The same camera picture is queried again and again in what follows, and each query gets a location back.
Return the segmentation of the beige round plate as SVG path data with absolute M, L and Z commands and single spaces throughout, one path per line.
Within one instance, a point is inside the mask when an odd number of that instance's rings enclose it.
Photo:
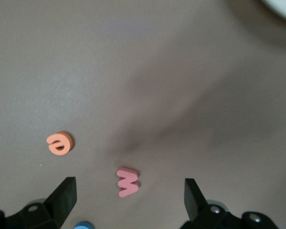
M 286 0 L 261 0 L 272 12 L 286 20 Z

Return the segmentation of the pink foam letter w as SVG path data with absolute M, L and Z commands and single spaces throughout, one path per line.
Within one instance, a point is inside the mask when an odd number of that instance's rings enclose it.
M 119 167 L 116 175 L 119 178 L 117 183 L 120 188 L 119 197 L 124 198 L 139 190 L 139 174 L 137 170 L 128 167 Z

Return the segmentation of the brown paper table cover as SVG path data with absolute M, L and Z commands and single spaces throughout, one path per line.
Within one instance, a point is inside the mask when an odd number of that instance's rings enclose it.
M 124 198 L 119 167 L 139 174 Z M 286 229 L 286 20 L 260 0 L 0 0 L 0 210 L 66 177 L 62 229 L 179 229 L 186 178 Z

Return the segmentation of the blue foam letter o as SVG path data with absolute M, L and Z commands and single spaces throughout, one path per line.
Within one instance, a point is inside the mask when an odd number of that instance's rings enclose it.
M 94 226 L 88 221 L 80 221 L 74 225 L 73 229 L 94 229 Z

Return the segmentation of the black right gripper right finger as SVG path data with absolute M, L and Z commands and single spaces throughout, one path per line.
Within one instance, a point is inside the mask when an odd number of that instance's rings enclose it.
M 184 181 L 184 205 L 189 217 L 180 229 L 279 229 L 259 212 L 244 212 L 238 218 L 218 204 L 208 204 L 196 181 Z

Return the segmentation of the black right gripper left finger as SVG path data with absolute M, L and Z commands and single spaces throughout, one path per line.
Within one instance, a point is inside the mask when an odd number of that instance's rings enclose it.
M 76 202 L 76 178 L 67 177 L 44 202 L 31 203 L 9 217 L 0 210 L 0 229 L 61 229 Z

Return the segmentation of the orange foam letter e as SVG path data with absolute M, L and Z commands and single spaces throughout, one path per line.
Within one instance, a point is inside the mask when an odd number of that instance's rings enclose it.
M 67 132 L 57 132 L 50 135 L 46 142 L 49 151 L 56 156 L 64 156 L 73 148 L 73 139 Z

